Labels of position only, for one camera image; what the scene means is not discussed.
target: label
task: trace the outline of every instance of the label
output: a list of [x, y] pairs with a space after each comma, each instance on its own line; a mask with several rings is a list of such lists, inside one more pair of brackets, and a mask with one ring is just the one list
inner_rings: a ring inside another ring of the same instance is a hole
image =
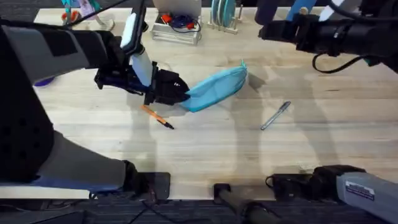
[[374, 201], [374, 190], [370, 189], [369, 187], [346, 181], [346, 190], [349, 193], [356, 194], [360, 197], [364, 197]]

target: floor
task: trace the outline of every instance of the floor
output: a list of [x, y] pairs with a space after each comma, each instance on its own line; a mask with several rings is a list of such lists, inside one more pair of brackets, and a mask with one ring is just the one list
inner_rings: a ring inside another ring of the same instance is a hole
[[[287, 220], [294, 220], [295, 223], [305, 224], [385, 224], [386, 222], [349, 205], [338, 205], [335, 203], [320, 202], [263, 202], [268, 210], [272, 210], [276, 215]], [[0, 217], [1, 223], [25, 223], [23, 219], [31, 220], [32, 217], [48, 217], [61, 215], [70, 211], [86, 211], [84, 224], [127, 224], [144, 208], [141, 202], [126, 202], [115, 200], [112, 202], [91, 202], [89, 200], [76, 204], [75, 207], [68, 207], [62, 210], [47, 212], [14, 212], [3, 213]], [[155, 211], [166, 215], [176, 221], [204, 219], [203, 224], [235, 224], [238, 219], [225, 206], [215, 205], [212, 201], [168, 201], [159, 206], [153, 207]], [[162, 217], [147, 211], [134, 221], [139, 223], [170, 223]]]
[[[130, 0], [122, 3], [120, 7], [131, 7]], [[102, 6], [107, 6], [115, 0], [98, 0]], [[256, 0], [243, 0], [248, 7], [256, 5]], [[280, 0], [280, 6], [291, 6], [294, 0]], [[318, 0], [318, 6], [324, 6], [327, 0]], [[146, 0], [147, 7], [153, 7], [152, 0]], [[211, 0], [202, 0], [203, 7], [209, 7]], [[61, 8], [61, 0], [0, 0], [0, 17], [19, 21], [33, 21], [40, 8]]]

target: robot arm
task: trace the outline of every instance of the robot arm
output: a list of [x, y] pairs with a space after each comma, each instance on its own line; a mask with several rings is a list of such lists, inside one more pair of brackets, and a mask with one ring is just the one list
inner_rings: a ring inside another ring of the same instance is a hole
[[143, 85], [129, 65], [130, 57], [145, 52], [141, 35], [147, 28], [144, 1], [138, 1], [133, 10], [130, 18], [134, 19], [126, 25], [122, 45], [122, 38], [108, 31], [0, 19], [2, 185], [127, 191], [134, 195], [154, 191], [158, 198], [168, 197], [170, 174], [140, 173], [131, 162], [101, 156], [54, 131], [32, 88], [33, 83], [45, 78], [97, 68], [95, 82], [99, 88], [111, 85], [145, 95], [143, 104], [156, 101], [172, 105], [186, 100], [188, 86], [177, 73], [159, 70], [155, 62], [149, 62], [152, 69], [146, 75], [150, 76], [150, 85]]
[[341, 53], [359, 56], [338, 69], [317, 69], [319, 72], [338, 72], [362, 58], [366, 59], [369, 66], [384, 63], [398, 72], [398, 47], [394, 43], [398, 38], [396, 0], [379, 1], [377, 4], [373, 2], [363, 0], [360, 6], [363, 16], [353, 16], [352, 19], [320, 22], [319, 16], [296, 14], [292, 21], [268, 22], [263, 24], [259, 37], [290, 42], [296, 45], [297, 50], [318, 54], [313, 59], [315, 69], [316, 59], [322, 54], [331, 57]]

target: wooden table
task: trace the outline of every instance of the wooden table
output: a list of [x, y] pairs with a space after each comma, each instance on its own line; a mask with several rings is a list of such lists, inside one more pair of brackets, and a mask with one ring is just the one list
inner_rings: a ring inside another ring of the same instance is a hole
[[[60, 23], [63, 9], [42, 9], [37, 22]], [[203, 20], [209, 18], [203, 10]], [[101, 16], [116, 21], [121, 34], [130, 9]], [[350, 164], [398, 182], [398, 75], [380, 65], [359, 62], [332, 75], [311, 66], [312, 54], [291, 44], [263, 41], [246, 8], [237, 35], [203, 26], [197, 47], [156, 42], [149, 32], [142, 42], [162, 68], [178, 72], [190, 85], [243, 59], [248, 81], [234, 96], [197, 113], [178, 106], [152, 108], [176, 127], [171, 131], [143, 113], [143, 98], [117, 88], [98, 90], [95, 70], [79, 70], [37, 88], [55, 129], [102, 155], [128, 159], [139, 171], [172, 175], [171, 198], [211, 198], [211, 187], [229, 182], [243, 193], [267, 198], [264, 179], [275, 172], [312, 172], [317, 166]], [[287, 9], [279, 9], [283, 18]], [[155, 19], [148, 9], [146, 21]], [[352, 58], [323, 58], [322, 69]], [[292, 105], [265, 131], [263, 124], [284, 101]], [[79, 190], [3, 188], [1, 197], [85, 198]]]

